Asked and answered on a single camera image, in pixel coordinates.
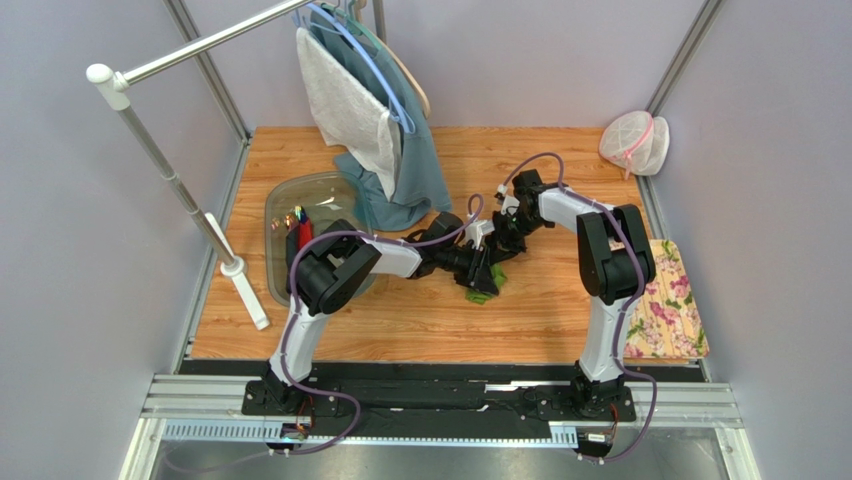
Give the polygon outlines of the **green paper napkin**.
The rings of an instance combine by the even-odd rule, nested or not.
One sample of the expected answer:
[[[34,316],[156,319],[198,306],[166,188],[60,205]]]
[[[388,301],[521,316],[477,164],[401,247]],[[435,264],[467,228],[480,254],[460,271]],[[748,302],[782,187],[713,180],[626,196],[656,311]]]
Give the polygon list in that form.
[[[491,293],[482,293],[473,289],[468,289],[465,294],[465,300],[471,303],[475,303],[478,305],[484,305],[487,301],[496,298],[502,287],[507,282],[508,278],[504,272],[504,269],[500,264],[495,264],[490,269],[491,275],[493,277],[495,286],[497,288],[496,294]]]

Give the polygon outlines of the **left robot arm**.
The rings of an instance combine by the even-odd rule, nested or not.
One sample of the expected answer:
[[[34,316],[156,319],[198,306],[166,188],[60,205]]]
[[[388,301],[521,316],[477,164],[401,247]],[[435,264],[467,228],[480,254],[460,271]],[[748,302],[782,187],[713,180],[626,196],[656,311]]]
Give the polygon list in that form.
[[[498,295],[485,242],[492,231],[488,222],[441,213],[427,228],[389,240],[338,220],[300,249],[289,248],[288,321],[266,371],[246,386],[243,414],[292,415],[311,398],[303,382],[324,330],[371,276],[419,279],[440,269],[465,288]]]

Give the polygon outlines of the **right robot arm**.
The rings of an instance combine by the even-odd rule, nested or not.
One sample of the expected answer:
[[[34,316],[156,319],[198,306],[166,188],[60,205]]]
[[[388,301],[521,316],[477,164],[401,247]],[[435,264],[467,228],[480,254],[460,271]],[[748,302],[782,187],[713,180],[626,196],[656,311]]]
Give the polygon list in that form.
[[[492,217],[489,244],[506,258],[525,251],[526,238],[540,228],[561,226],[575,233],[579,274],[591,303],[568,401],[582,418],[610,413],[629,392],[623,364],[627,325],[656,275],[639,209],[602,204],[559,183],[545,184],[534,169],[500,184],[496,197],[501,209]]]

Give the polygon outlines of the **white mesh laundry bag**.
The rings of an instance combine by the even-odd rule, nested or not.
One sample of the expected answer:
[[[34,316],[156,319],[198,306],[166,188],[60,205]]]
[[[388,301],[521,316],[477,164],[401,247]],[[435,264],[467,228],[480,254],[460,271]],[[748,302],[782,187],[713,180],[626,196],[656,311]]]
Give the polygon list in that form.
[[[623,178],[658,174],[670,147],[670,127],[662,116],[637,110],[615,119],[603,132],[598,153],[623,171]]]

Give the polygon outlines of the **blue clothes hanger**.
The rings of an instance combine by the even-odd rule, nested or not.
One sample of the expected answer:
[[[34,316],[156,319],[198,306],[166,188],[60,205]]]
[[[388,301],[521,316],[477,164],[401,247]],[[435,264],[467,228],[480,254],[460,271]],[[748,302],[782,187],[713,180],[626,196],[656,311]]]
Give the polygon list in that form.
[[[381,70],[377,67],[372,56],[364,49],[363,44],[353,36],[347,26],[341,23],[331,12],[329,12],[325,8],[318,6],[313,2],[308,2],[306,4],[306,7],[316,13],[321,18],[323,18],[331,26],[330,29],[327,29],[323,26],[319,26],[319,29],[343,37],[348,42],[350,47],[358,53],[358,55],[364,60],[365,64],[369,67],[370,71],[373,73],[374,77],[385,91],[392,111],[391,118],[402,127],[405,133],[415,133],[416,125],[414,121],[407,113],[406,109],[400,103],[399,99],[395,95],[395,91],[387,82],[387,79],[385,78]]]

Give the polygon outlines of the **clear plastic container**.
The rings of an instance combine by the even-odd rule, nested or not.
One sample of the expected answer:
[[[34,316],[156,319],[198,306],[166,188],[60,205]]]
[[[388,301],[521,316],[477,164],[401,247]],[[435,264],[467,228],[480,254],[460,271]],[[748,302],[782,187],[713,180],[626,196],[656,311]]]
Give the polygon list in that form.
[[[270,294],[279,304],[289,305],[286,264],[285,217],[301,207],[315,235],[337,220],[371,233],[372,210],[358,178],[345,172],[323,172],[287,180],[276,186],[265,204],[265,259]]]

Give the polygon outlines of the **iridescent utensil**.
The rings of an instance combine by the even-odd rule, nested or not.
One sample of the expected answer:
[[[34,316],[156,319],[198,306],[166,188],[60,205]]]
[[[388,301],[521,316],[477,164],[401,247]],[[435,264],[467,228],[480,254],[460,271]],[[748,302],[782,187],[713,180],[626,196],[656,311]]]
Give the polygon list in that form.
[[[304,225],[309,221],[309,216],[307,215],[305,209],[297,205],[293,207],[286,214],[278,217],[274,217],[270,221],[270,228],[272,231],[281,231],[286,230],[287,232],[292,231],[298,228],[300,225]]]

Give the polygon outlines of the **grey hanging towel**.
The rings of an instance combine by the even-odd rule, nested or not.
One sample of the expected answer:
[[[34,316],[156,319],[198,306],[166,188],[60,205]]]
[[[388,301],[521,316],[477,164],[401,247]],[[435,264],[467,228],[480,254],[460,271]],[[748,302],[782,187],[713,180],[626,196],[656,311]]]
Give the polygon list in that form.
[[[396,191],[400,127],[390,110],[305,28],[298,28],[299,65],[311,114],[328,146],[344,146],[377,175],[385,197]]]

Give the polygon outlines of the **blue-grey hanging shirt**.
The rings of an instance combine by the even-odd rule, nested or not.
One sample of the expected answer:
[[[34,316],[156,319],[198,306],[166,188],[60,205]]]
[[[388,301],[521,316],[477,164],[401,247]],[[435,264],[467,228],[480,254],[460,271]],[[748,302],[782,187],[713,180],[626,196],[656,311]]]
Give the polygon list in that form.
[[[341,36],[319,29],[331,26],[316,13],[299,28],[305,28],[392,114],[385,91],[348,42]],[[373,227],[384,231],[402,231],[412,227],[431,211],[448,212],[452,199],[438,158],[434,139],[423,115],[418,97],[394,60],[384,49],[376,49],[355,34],[364,49],[372,56],[387,82],[395,91],[402,106],[416,125],[416,132],[405,133],[400,127],[401,156],[396,167],[396,191],[388,200],[376,174],[365,170],[344,146],[334,164],[338,170],[353,175],[363,185],[365,198],[372,210]]]

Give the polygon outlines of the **green clothes hanger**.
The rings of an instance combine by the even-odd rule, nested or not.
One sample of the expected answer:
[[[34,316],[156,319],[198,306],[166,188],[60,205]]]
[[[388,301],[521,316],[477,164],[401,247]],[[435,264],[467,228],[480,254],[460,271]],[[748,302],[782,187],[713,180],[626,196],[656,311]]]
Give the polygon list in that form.
[[[332,6],[331,13],[352,33],[363,36],[376,49],[386,48],[385,42],[361,21],[362,10],[367,4],[367,0],[341,1],[339,5]]]

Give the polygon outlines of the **wooden clothes hanger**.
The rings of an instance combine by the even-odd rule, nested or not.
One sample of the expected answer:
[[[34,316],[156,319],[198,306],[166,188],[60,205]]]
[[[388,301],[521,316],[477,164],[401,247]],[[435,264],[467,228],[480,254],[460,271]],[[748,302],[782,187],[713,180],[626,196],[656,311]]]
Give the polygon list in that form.
[[[423,115],[426,119],[431,116],[432,108],[431,103],[426,94],[423,87],[420,85],[420,82],[416,79],[410,69],[405,65],[405,63],[398,57],[398,55],[387,45],[386,32],[385,32],[385,20],[384,20],[384,6],[382,1],[374,1],[373,2],[373,13],[374,13],[374,29],[368,29],[368,32],[378,41],[378,44],[382,46],[390,55],[390,57],[394,60],[397,67],[403,73],[405,78],[407,79],[409,85],[416,93],[420,106],[423,111]]]

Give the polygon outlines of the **metal clothes rack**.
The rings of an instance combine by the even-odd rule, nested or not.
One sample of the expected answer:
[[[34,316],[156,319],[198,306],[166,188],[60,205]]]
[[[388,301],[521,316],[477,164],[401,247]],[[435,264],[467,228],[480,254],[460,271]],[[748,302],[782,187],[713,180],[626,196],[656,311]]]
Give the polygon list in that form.
[[[218,32],[201,36],[185,3],[182,1],[168,1],[166,6],[176,20],[179,29],[187,38],[186,43],[159,58],[150,60],[127,71],[118,71],[103,63],[92,64],[86,69],[86,78],[89,83],[98,90],[109,107],[119,115],[148,158],[155,165],[161,178],[169,185],[184,210],[209,242],[220,261],[222,275],[230,279],[233,283],[249,317],[258,330],[264,330],[269,327],[270,321],[247,278],[248,266],[246,261],[233,252],[215,216],[203,211],[199,207],[160,146],[134,111],[127,92],[130,87],[146,79],[185,61],[196,59],[200,63],[202,74],[207,79],[217,100],[225,110],[226,119],[231,122],[238,139],[246,143],[248,141],[248,133],[245,124],[236,106],[233,104],[230,95],[226,91],[223,81],[215,68],[215,64],[208,55],[208,51],[290,14],[307,4],[306,1],[283,1]]]

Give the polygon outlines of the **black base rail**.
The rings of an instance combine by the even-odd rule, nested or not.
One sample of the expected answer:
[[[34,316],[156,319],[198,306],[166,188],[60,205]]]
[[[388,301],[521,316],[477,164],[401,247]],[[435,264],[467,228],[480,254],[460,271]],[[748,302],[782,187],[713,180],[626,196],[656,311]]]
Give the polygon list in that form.
[[[596,410],[571,404],[570,365],[317,362],[304,385],[311,394],[273,383],[265,361],[233,361],[247,375],[241,411],[282,416],[313,438],[543,439],[551,421],[620,423],[637,418],[637,388]]]

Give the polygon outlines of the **red handled utensil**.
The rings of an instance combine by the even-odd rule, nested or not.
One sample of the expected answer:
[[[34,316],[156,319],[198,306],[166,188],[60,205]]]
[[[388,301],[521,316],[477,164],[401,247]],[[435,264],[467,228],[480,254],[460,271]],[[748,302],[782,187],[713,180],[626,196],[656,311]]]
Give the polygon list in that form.
[[[299,249],[302,249],[313,239],[313,226],[311,220],[306,219],[300,221],[297,230],[297,245]]]

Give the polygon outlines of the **dark blue handled utensil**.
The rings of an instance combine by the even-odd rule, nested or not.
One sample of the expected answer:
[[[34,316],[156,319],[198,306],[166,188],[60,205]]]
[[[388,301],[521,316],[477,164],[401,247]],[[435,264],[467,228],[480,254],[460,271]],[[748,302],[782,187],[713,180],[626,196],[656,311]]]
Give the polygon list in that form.
[[[292,269],[293,262],[297,253],[300,250],[300,226],[294,226],[290,229],[285,237],[285,265],[286,265],[286,273],[285,281],[289,282],[289,273]]]

